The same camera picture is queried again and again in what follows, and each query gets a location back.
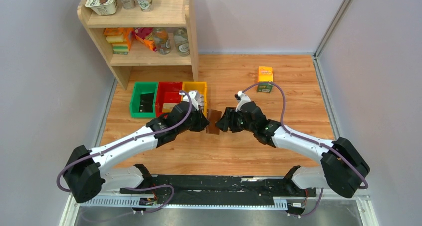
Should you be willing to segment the brown leather card holder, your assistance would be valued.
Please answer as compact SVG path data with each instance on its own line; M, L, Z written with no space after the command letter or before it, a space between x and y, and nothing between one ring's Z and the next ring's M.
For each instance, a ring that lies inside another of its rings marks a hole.
M207 109L207 120L209 121L206 127L206 134L220 135L220 129L216 123L221 119L222 111Z

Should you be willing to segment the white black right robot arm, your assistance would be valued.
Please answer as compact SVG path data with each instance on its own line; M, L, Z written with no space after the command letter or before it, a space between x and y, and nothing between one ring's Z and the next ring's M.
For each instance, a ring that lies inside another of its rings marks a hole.
M304 188L329 187L338 195L352 198L358 189L367 189L370 167L350 140L339 137L327 140L295 131L278 121L267 119L254 101L240 108L227 107L215 124L221 131L248 131L262 144L287 149L320 164L320 167L299 167L284 181L289 195Z

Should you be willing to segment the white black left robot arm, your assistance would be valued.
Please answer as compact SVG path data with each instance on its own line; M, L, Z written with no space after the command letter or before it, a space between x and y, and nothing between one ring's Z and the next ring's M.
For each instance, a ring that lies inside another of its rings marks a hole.
M187 101L152 119L136 132L108 145L87 149L80 145L73 149L65 167L59 173L77 203L95 197L108 183L106 174L117 164L145 151L172 142L185 132L201 132L209 125L200 108Z

